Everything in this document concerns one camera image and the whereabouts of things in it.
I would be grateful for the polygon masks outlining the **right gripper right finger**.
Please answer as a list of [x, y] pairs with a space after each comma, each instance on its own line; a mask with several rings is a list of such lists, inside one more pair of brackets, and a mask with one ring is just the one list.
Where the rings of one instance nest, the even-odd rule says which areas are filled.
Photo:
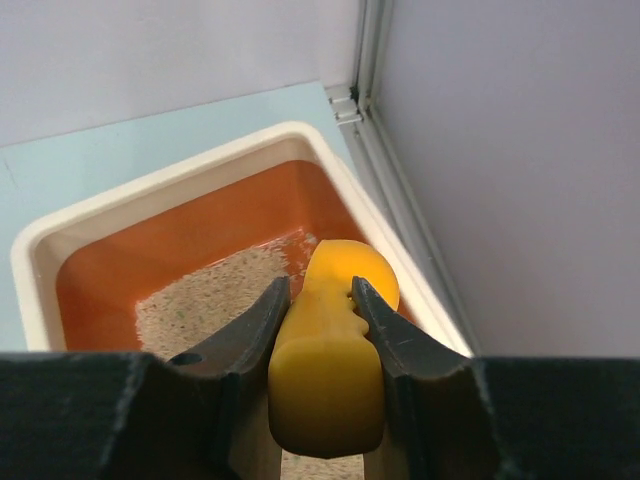
[[394, 311], [364, 279], [352, 294], [384, 374], [386, 428], [369, 479], [635, 479], [635, 358], [468, 358]]

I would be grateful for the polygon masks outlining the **orange plastic scoop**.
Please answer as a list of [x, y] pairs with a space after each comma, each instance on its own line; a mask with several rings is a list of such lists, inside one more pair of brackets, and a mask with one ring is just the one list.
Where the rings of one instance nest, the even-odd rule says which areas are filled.
[[344, 457], [382, 440], [383, 373], [353, 300], [356, 277], [398, 308], [398, 280], [382, 254], [359, 241], [323, 240], [278, 332], [268, 366], [269, 425], [293, 454]]

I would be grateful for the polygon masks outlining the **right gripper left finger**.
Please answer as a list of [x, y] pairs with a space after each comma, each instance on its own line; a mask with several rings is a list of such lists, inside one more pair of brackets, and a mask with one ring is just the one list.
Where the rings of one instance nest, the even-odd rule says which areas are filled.
[[278, 478], [267, 369], [289, 305], [280, 277], [169, 361], [144, 352], [3, 354], [2, 477]]

